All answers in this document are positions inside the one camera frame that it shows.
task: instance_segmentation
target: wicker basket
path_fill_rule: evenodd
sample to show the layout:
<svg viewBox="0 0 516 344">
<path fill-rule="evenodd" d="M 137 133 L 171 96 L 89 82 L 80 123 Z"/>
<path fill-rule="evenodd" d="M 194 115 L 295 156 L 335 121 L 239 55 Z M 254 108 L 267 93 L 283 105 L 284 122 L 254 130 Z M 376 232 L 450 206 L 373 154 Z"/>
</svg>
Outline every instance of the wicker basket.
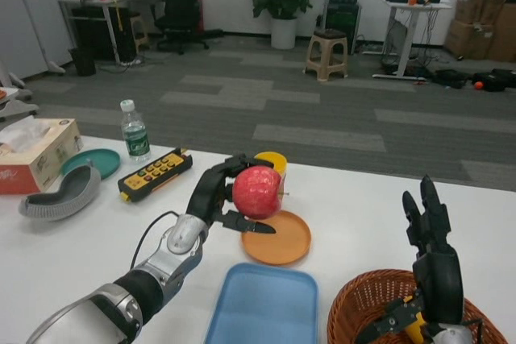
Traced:
<svg viewBox="0 0 516 344">
<path fill-rule="evenodd" d="M 411 271 L 377 270 L 364 273 L 348 282 L 333 301 L 328 317 L 328 343 L 354 344 L 358 333 L 370 322 L 381 317 L 390 301 L 412 294 L 415 289 Z M 493 323 L 471 302 L 466 300 L 464 319 L 484 321 L 482 344 L 508 344 Z M 472 325 L 476 344 L 477 325 Z M 386 334 L 375 344 L 412 344 L 405 333 Z"/>
</svg>

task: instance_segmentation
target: red apple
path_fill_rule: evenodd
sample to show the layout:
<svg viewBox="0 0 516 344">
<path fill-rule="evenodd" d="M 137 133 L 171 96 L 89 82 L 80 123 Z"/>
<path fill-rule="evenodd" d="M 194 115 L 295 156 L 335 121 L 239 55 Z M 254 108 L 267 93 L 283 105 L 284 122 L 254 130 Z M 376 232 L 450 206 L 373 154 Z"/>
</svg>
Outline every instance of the red apple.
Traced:
<svg viewBox="0 0 516 344">
<path fill-rule="evenodd" d="M 240 213 L 251 219 L 267 219 L 281 209 L 281 175 L 265 166 L 242 171 L 233 184 L 233 202 Z"/>
</svg>

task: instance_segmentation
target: gray carpet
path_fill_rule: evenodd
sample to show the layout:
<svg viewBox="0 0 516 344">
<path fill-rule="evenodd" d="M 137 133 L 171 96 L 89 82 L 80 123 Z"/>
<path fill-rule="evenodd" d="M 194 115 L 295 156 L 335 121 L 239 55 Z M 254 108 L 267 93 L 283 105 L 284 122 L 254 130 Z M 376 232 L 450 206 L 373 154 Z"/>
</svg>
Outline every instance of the gray carpet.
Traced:
<svg viewBox="0 0 516 344">
<path fill-rule="evenodd" d="M 221 153 L 274 150 L 289 161 L 516 191 L 516 89 L 373 80 L 378 58 L 350 58 L 349 78 L 303 74 L 306 44 L 226 37 L 204 51 L 148 52 L 143 67 L 30 82 L 40 117 L 78 119 L 83 135 L 121 139 L 119 102 L 135 100 L 152 143 Z M 467 72 L 514 64 L 455 62 Z M 108 70 L 118 70 L 104 65 Z"/>
</svg>

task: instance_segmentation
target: stool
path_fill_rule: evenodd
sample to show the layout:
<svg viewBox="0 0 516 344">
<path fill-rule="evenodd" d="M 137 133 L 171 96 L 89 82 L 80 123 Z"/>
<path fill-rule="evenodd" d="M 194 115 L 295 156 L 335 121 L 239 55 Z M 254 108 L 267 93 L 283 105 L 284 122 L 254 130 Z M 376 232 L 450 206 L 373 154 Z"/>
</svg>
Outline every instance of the stool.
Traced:
<svg viewBox="0 0 516 344">
<path fill-rule="evenodd" d="M 313 56 L 315 42 L 321 45 L 320 57 Z M 333 56 L 333 48 L 336 44 L 343 46 L 342 61 Z M 328 81 L 330 74 L 335 72 L 342 72 L 343 76 L 347 77 L 346 33 L 333 29 L 314 31 L 306 55 L 305 71 L 308 69 L 317 72 L 317 81 Z"/>
<path fill-rule="evenodd" d="M 135 41 L 136 53 L 139 53 L 140 46 L 150 46 L 150 43 L 148 41 L 147 29 L 145 28 L 144 19 L 142 18 L 142 15 L 139 12 L 131 12 L 129 14 L 129 18 L 131 21 L 132 39 Z M 135 25 L 137 23 L 139 23 L 143 32 L 143 36 L 141 36 L 140 38 L 138 38 L 135 31 Z"/>
</svg>

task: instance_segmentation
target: robotic hand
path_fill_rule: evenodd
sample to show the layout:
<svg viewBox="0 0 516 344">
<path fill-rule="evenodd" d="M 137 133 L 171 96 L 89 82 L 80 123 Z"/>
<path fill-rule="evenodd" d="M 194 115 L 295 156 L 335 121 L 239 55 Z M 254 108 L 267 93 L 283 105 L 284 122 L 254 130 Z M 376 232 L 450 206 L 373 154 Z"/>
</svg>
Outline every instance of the robotic hand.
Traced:
<svg viewBox="0 0 516 344">
<path fill-rule="evenodd" d="M 204 172 L 186 213 L 164 232 L 151 257 L 113 284 L 105 284 L 55 313 L 27 344 L 129 344 L 176 296 L 185 277 L 201 262 L 202 245 L 214 222 L 240 232 L 275 233 L 271 226 L 251 222 L 241 213 L 223 214 L 224 201 L 232 199 L 232 185 L 226 185 L 226 178 L 255 165 L 273 166 L 268 161 L 237 155 Z"/>
<path fill-rule="evenodd" d="M 464 291 L 459 257 L 446 240 L 452 230 L 446 205 L 441 204 L 430 177 L 421 182 L 423 214 L 407 191 L 403 209 L 410 223 L 406 233 L 418 248 L 412 266 L 416 290 L 410 299 L 399 299 L 385 308 L 385 314 L 360 332 L 356 344 L 367 344 L 387 333 L 402 332 L 415 323 L 418 313 L 426 322 L 421 327 L 425 343 L 472 344 L 472 333 L 463 323 Z"/>
</svg>

